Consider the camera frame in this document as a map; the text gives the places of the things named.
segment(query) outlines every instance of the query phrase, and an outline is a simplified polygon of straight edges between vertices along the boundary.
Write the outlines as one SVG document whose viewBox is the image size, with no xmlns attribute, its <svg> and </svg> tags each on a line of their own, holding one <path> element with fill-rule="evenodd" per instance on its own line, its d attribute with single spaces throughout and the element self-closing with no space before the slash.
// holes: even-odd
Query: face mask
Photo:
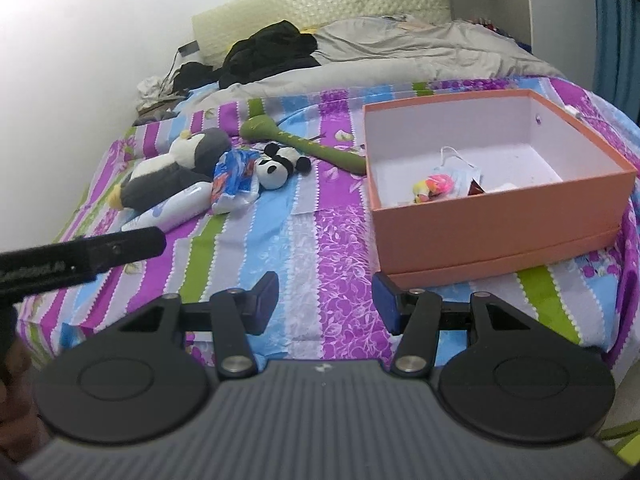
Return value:
<svg viewBox="0 0 640 480">
<path fill-rule="evenodd" d="M 452 153 L 445 156 L 445 150 L 449 150 Z M 464 166 L 458 164 L 456 167 L 452 167 L 451 163 L 446 164 L 446 161 L 450 158 L 458 158 L 464 162 Z M 480 185 L 482 179 L 482 171 L 476 165 L 472 164 L 468 160 L 465 160 L 451 146 L 444 146 L 440 149 L 440 165 L 437 168 L 433 168 L 432 175 L 445 174 L 448 175 L 453 184 L 450 190 L 444 192 L 442 195 L 447 198 L 456 198 L 460 196 L 467 196 L 471 187 L 471 181 L 475 180 L 476 184 Z"/>
</svg>

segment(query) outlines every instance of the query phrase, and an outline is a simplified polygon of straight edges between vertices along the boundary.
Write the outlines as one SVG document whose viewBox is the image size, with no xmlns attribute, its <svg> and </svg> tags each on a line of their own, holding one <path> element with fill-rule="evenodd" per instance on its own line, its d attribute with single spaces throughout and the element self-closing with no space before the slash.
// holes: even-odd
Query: ridged surface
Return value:
<svg viewBox="0 0 640 480">
<path fill-rule="evenodd" d="M 220 65 L 231 45 L 271 23 L 289 20 L 302 29 L 382 14 L 412 14 L 438 24 L 451 19 L 449 0 L 234 0 L 191 21 L 205 62 Z"/>
<path fill-rule="evenodd" d="M 153 443 L 98 449 L 57 440 L 22 466 L 33 480 L 613 480 L 594 440 L 504 446 L 454 423 L 430 387 L 376 362 L 271 362 L 227 382 L 198 418 Z"/>
</svg>

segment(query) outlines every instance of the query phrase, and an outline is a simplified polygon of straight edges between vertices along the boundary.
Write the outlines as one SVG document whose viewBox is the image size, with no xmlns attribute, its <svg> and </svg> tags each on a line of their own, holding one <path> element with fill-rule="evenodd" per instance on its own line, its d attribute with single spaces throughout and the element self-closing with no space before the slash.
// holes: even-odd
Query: wall switch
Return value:
<svg viewBox="0 0 640 480">
<path fill-rule="evenodd" d="M 182 57 L 190 56 L 191 54 L 194 54 L 199 50 L 200 50 L 200 47 L 198 46 L 197 41 L 191 41 L 191 43 L 187 43 L 186 45 L 183 45 L 178 48 L 178 52 Z"/>
</svg>

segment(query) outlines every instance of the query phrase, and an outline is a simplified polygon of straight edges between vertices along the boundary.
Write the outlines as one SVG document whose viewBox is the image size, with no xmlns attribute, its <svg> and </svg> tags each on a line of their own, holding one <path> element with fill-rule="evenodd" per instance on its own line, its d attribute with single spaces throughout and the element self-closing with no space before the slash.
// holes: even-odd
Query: stuffed animal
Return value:
<svg viewBox="0 0 640 480">
<path fill-rule="evenodd" d="M 109 206 L 144 212 L 197 182 L 212 182 L 216 163 L 230 149 L 228 135 L 218 128 L 195 135 L 184 130 L 168 153 L 142 160 L 122 184 L 114 186 Z"/>
<path fill-rule="evenodd" d="M 264 147 L 264 155 L 254 165 L 254 172 L 264 189 L 278 189 L 294 171 L 309 173 L 311 160 L 300 155 L 296 149 L 281 148 L 275 142 L 270 142 Z"/>
<path fill-rule="evenodd" d="M 323 146 L 302 137 L 283 132 L 273 119 L 258 115 L 240 126 L 240 136 L 247 142 L 274 140 L 286 146 L 297 148 L 307 155 L 321 158 L 338 168 L 357 175 L 367 174 L 367 162 L 363 156 L 353 152 L 344 152 L 331 146 Z"/>
</svg>

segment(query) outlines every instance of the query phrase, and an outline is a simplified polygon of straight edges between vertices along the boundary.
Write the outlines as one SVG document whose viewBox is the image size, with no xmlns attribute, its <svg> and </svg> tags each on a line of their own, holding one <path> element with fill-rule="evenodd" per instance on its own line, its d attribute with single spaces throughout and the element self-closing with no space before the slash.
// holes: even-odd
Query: plastic packaging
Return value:
<svg viewBox="0 0 640 480">
<path fill-rule="evenodd" d="M 254 173 L 260 152 L 229 150 L 220 157 L 213 172 L 211 212 L 229 213 L 254 202 L 258 198 L 260 182 Z"/>
<path fill-rule="evenodd" d="M 196 182 L 122 226 L 123 231 L 159 227 L 167 233 L 211 206 L 210 182 Z"/>
</svg>

